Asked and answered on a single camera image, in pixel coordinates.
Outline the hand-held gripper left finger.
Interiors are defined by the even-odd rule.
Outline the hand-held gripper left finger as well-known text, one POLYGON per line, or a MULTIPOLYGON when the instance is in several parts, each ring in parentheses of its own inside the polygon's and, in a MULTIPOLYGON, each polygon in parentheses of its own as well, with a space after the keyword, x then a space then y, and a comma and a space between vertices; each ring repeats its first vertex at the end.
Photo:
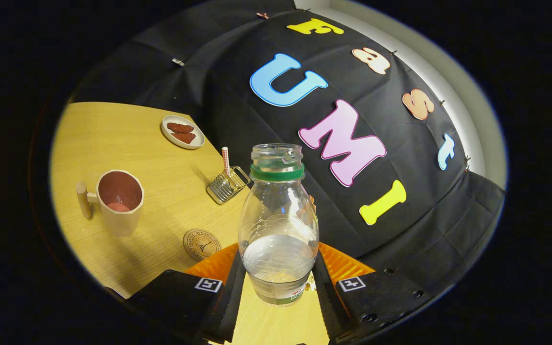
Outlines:
POLYGON ((184 272, 163 271, 130 297, 130 305, 187 341, 232 342, 244 277, 232 244, 184 272))

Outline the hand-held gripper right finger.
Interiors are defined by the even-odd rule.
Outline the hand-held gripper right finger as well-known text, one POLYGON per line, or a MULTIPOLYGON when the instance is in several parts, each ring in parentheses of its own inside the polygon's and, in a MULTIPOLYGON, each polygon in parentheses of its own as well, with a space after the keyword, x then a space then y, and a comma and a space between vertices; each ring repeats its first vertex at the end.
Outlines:
POLYGON ((323 243, 319 244, 312 272, 332 344, 366 342, 438 298, 403 273, 370 268, 323 243))

